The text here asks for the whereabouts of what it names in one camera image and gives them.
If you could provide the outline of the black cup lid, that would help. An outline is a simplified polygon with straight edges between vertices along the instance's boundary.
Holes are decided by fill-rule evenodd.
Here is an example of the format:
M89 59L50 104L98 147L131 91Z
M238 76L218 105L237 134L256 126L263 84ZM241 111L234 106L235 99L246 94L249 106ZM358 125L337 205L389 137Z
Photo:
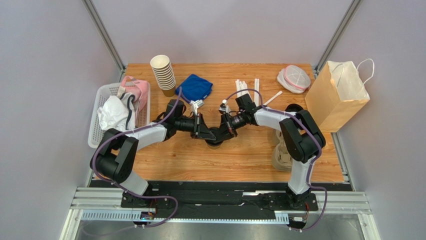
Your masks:
M223 140L221 140L219 130L220 129L218 127L210 127L209 131L214 135L215 139L214 140L205 140L205 142L209 141L209 142L212 142L212 143L220 143L220 142L223 143Z

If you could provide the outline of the single brown paper cup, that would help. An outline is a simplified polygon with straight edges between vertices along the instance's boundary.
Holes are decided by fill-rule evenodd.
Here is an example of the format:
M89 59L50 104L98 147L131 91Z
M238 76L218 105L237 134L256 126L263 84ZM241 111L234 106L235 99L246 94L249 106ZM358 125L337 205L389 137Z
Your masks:
M208 146L210 149L212 149L212 150L219 149L219 148L220 148L220 146L222 145L222 142L219 142L219 143L213 143L213 142L210 142L210 141L206 141L206 143L207 143L207 146Z

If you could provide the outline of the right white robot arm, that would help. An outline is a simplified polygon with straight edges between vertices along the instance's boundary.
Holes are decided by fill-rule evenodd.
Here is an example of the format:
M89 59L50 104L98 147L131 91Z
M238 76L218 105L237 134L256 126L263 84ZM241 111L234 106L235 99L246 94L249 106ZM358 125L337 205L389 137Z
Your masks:
M311 192L310 180L314 163L326 143L313 117L304 109L280 111L256 105L249 94L244 94L235 101L238 112L234 116L227 110L227 99L220 104L221 122L215 133L214 144L221 145L236 137L237 129L246 125L280 131L292 161L291 177L285 189L286 202L293 209L303 206Z

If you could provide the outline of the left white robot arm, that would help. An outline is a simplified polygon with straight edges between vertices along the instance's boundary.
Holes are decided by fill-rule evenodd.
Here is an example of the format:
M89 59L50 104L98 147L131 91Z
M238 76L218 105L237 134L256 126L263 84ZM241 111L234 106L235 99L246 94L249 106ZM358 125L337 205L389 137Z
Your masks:
M144 193L150 185L133 170L137 151L164 142L178 131L188 132L193 139L216 140L201 113L188 117L184 111L184 102L172 99L166 111L149 125L129 132L114 128L107 130L90 161L90 167L98 177L137 198L146 199Z

